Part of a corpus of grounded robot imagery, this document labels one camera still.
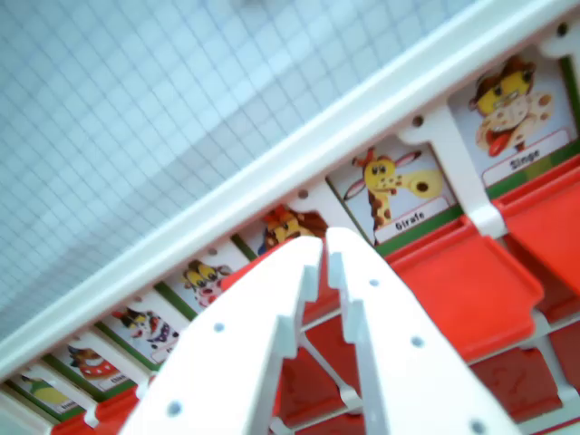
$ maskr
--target hole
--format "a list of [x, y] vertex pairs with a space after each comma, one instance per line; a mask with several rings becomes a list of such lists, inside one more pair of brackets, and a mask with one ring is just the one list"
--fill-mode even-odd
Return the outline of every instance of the hole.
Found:
[[412, 124], [415, 127], [420, 127], [421, 125], [423, 125], [423, 117], [420, 115], [417, 115], [415, 118], [413, 118]]
[[167, 407], [167, 415], [169, 415], [170, 417], [175, 417], [176, 415], [180, 414], [181, 414], [181, 403], [179, 403], [178, 401], [173, 401], [172, 403], [170, 403], [169, 406]]
[[567, 33], [568, 33], [568, 24], [566, 23], [561, 23], [556, 29], [556, 34], [560, 38], [566, 36]]
[[486, 427], [483, 425], [483, 423], [479, 420], [474, 420], [471, 422], [471, 430], [473, 430], [473, 433], [486, 433]]
[[423, 341], [422, 338], [415, 335], [414, 337], [411, 338], [411, 344], [415, 347], [423, 347], [425, 345], [425, 342]]

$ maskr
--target cartoon face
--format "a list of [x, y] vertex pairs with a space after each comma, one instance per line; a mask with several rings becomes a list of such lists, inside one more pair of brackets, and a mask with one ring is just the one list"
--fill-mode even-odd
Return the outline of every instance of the cartoon face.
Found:
[[328, 228], [318, 213], [300, 213], [284, 206], [276, 207], [264, 217], [264, 221], [266, 222], [266, 250], [291, 238], [323, 237]]
[[469, 102], [469, 107], [472, 110], [477, 108], [485, 117], [517, 97], [528, 95], [534, 84], [535, 70], [534, 63], [526, 63], [519, 56], [510, 57], [500, 73], [488, 73], [479, 79], [476, 96]]
[[129, 307], [125, 309], [124, 313], [115, 312], [113, 315], [131, 330], [131, 338], [144, 338], [145, 340], [149, 340], [155, 335], [161, 321], [160, 317], [151, 311], [140, 313]]
[[199, 260], [193, 260], [183, 272], [182, 281], [185, 288], [191, 288], [201, 306], [209, 306], [223, 293], [221, 280], [231, 275], [229, 266], [208, 266]]
[[369, 189], [385, 190], [394, 187], [395, 163], [388, 157], [381, 156], [369, 162], [364, 168], [364, 182]]

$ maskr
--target red plastic compartment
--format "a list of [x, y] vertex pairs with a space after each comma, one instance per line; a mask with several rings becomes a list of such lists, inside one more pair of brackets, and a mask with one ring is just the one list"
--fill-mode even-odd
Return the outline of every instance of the red plastic compartment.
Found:
[[299, 430], [296, 435], [364, 435], [364, 433], [362, 415], [343, 414]]
[[580, 156], [495, 203], [511, 236], [580, 295]]
[[534, 275], [544, 287], [544, 299], [536, 306], [552, 323], [580, 312], [580, 297], [559, 277], [527, 252], [512, 236], [504, 236], [509, 252]]
[[471, 366], [515, 421], [562, 406], [557, 387], [538, 349], [513, 349]]
[[468, 361], [534, 331], [531, 310], [543, 296], [541, 284], [466, 217], [386, 259]]
[[580, 322], [550, 334], [565, 378], [580, 392]]
[[278, 389], [277, 416], [289, 427], [344, 407], [338, 386], [304, 348], [284, 360]]
[[337, 315], [306, 331], [306, 337], [338, 375], [361, 394], [354, 346], [344, 341], [343, 323]]

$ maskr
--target red tongue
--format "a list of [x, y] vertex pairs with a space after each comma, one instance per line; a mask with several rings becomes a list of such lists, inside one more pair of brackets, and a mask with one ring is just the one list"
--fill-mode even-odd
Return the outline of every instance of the red tongue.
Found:
[[494, 133], [488, 130], [487, 139], [489, 144], [489, 156], [496, 157], [508, 145], [511, 132]]

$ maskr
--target white plastic clip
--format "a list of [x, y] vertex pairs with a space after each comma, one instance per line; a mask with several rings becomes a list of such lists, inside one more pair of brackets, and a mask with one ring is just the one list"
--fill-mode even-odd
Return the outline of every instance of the white plastic clip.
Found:
[[63, 377], [56, 370], [44, 362], [37, 362], [22, 374], [29, 378], [40, 378], [52, 385], [57, 391], [85, 409], [84, 422], [92, 428], [99, 424], [95, 415], [98, 403], [86, 392]]
[[570, 56], [575, 82], [580, 84], [580, 18], [550, 29], [537, 48], [545, 57], [552, 59]]
[[5, 385], [0, 386], [0, 410], [15, 426], [29, 433], [49, 435], [58, 422], [32, 403], [23, 405]]
[[449, 106], [443, 103], [419, 120], [401, 130], [399, 138], [410, 145], [430, 142], [458, 202], [479, 233], [504, 236], [508, 232], [504, 219], [489, 201]]
[[326, 245], [368, 434], [520, 433], [371, 246], [344, 228], [330, 228]]
[[135, 393], [138, 398], [141, 399], [147, 392], [151, 370], [124, 352], [118, 344], [101, 331], [92, 328], [70, 341], [70, 345], [93, 349], [101, 358], [114, 365], [138, 385]]
[[296, 357], [305, 301], [317, 297], [322, 250], [316, 237], [291, 241], [196, 317], [121, 434], [266, 433], [282, 359]]

